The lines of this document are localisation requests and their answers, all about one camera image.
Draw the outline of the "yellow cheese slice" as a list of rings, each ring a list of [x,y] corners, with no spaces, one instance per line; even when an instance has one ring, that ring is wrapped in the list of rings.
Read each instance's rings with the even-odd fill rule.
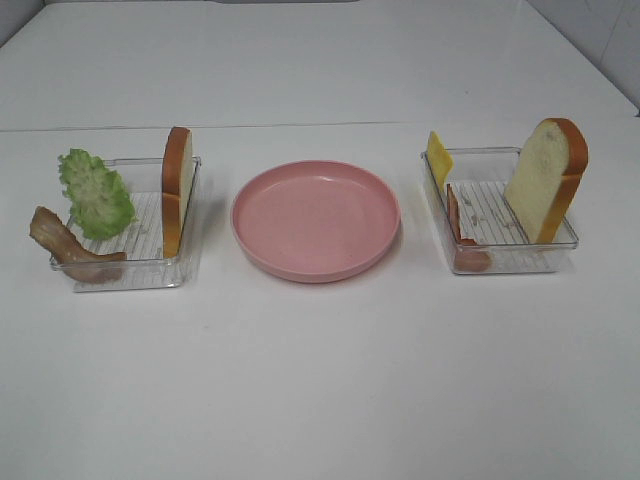
[[[444,192],[446,180],[449,172],[453,169],[454,161],[435,131],[429,133],[426,153],[435,183],[439,190]]]

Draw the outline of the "bread slice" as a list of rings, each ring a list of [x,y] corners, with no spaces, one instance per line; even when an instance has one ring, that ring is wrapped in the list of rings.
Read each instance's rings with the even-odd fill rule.
[[[193,179],[191,131],[173,127],[162,163],[163,257],[178,254]]]
[[[566,118],[541,121],[525,141],[504,197],[531,243],[554,240],[588,158],[585,138]]]

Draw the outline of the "green lettuce leaf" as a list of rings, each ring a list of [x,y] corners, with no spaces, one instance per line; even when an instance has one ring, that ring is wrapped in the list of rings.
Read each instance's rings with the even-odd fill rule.
[[[71,148],[58,157],[63,195],[83,235],[107,240],[121,234],[135,219],[135,208],[122,177],[98,156]]]

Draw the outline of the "brown bacon strip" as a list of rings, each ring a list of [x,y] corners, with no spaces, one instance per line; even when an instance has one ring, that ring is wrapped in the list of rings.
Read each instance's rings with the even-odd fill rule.
[[[125,252],[95,254],[85,249],[60,218],[44,206],[37,206],[32,217],[29,236],[48,250],[59,264],[70,264],[64,273],[79,282],[100,284],[119,280],[120,267],[98,267],[98,263],[126,261]]]

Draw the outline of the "pink round plate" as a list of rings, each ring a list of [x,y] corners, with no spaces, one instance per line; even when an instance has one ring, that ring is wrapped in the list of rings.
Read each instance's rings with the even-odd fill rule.
[[[401,211],[373,173],[336,161],[280,165],[250,180],[231,209],[234,236],[265,272],[302,283],[347,279],[390,250]]]

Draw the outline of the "right clear plastic tray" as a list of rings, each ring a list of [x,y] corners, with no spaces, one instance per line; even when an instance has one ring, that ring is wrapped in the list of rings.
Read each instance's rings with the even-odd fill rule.
[[[434,216],[445,258],[458,275],[501,275],[556,272],[579,244],[571,224],[564,219],[554,241],[531,243],[504,199],[504,188],[519,159],[517,147],[458,148],[449,151],[453,169],[441,192],[435,183],[427,154],[421,158],[425,172],[425,192]],[[461,233],[474,239],[491,258],[482,273],[454,269],[455,240],[449,223],[446,185],[450,184],[459,203]]]

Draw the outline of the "clear plastic tray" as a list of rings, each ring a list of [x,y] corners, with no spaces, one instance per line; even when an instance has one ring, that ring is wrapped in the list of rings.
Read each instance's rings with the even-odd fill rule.
[[[111,159],[105,166],[120,174],[135,208],[135,221],[119,235],[104,241],[83,236],[73,217],[66,226],[82,246],[96,254],[124,251],[124,262],[103,264],[60,263],[51,269],[63,275],[75,292],[126,291],[172,288],[196,276],[202,245],[204,195],[201,158],[192,158],[192,188],[178,255],[163,256],[162,160],[160,158]]]
[[[453,169],[441,192],[435,183],[427,154],[421,158],[425,172],[425,192],[434,216],[445,258],[458,275],[501,275],[556,272],[579,244],[571,224],[564,219],[554,241],[531,243],[504,199],[504,188],[519,159],[517,147],[458,148],[449,151]],[[459,203],[461,233],[474,239],[491,258],[482,273],[454,269],[455,240],[449,223],[446,185],[450,184]]]

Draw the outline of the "left clear plastic tray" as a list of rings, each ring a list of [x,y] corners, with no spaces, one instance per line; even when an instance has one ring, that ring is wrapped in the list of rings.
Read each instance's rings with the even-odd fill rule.
[[[96,254],[124,251],[124,262],[103,264],[60,263],[51,269],[63,275],[75,292],[126,291],[172,288],[196,276],[202,245],[204,195],[201,158],[192,158],[192,188],[178,255],[163,256],[162,160],[160,158],[111,159],[105,166],[120,174],[135,208],[135,221],[119,235],[104,241],[83,236],[73,217],[66,226],[82,246]]]

